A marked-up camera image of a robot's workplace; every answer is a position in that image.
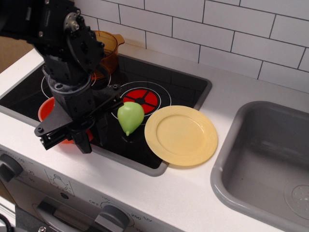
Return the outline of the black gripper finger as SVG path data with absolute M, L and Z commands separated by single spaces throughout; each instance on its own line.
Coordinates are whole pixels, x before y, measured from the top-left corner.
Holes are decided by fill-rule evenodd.
M 101 146 L 104 146 L 107 142 L 107 131 L 108 131 L 107 114 L 102 114 L 96 117 L 94 137 L 95 137 L 95 140 Z
M 70 130 L 70 135 L 75 145 L 83 154 L 90 154 L 92 152 L 87 130 Z

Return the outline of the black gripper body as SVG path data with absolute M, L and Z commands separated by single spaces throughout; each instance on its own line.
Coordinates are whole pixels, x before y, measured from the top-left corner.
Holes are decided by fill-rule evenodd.
M 91 77 L 75 86 L 52 78 L 48 78 L 47 83 L 55 99 L 54 109 L 35 129 L 35 135 L 40 137 L 45 149 L 65 139 L 72 140 L 70 130 L 90 130 L 94 137 L 96 117 L 108 115 L 123 105 L 118 84 L 92 88 Z

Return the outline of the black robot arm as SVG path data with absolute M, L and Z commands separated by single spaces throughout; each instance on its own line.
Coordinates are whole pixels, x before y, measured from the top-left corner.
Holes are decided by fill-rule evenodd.
M 46 149 L 72 140 L 79 150 L 92 151 L 89 135 L 105 144 L 106 115 L 122 106 L 117 84 L 93 87 L 92 74 L 100 66 L 104 44 L 96 39 L 70 0 L 3 0 L 0 34 L 32 44 L 42 56 L 47 84 L 55 99 L 50 115 L 35 129 Z

